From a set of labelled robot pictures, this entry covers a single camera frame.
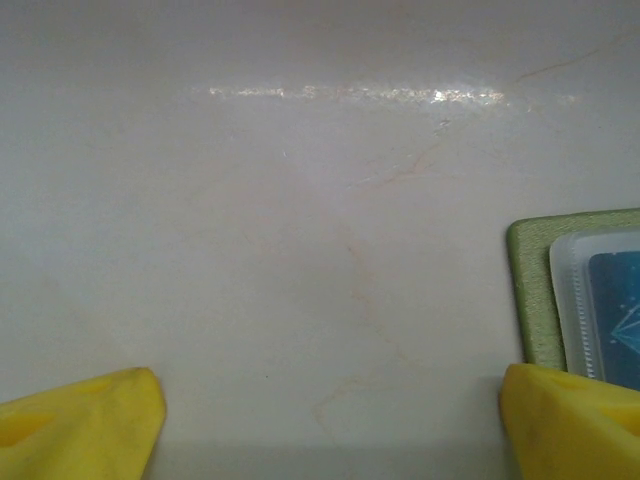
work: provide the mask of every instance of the blue card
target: blue card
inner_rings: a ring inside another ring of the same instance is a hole
[[[605,380],[640,390],[640,252],[594,255],[588,269]]]

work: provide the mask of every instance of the white marble surface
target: white marble surface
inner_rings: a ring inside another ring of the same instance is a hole
[[[152,479],[508,478],[505,229],[640,204],[636,2],[153,3],[0,6],[0,400],[144,364]]]

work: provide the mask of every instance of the green tray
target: green tray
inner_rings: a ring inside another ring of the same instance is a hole
[[[527,362],[566,370],[549,269],[551,244],[567,233],[634,226],[640,226],[640,209],[531,218],[511,225],[507,245]]]

